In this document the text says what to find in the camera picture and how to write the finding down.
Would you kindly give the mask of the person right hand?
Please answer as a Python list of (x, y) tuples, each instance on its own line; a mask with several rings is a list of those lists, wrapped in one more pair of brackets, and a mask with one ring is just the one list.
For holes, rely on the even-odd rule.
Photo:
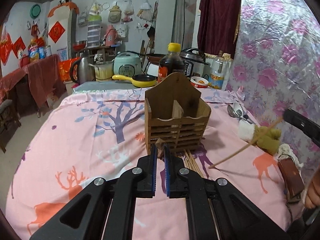
[(313, 175), (308, 187), (306, 188), (304, 206), (307, 209), (314, 209), (320, 206), (320, 170), (319, 168)]

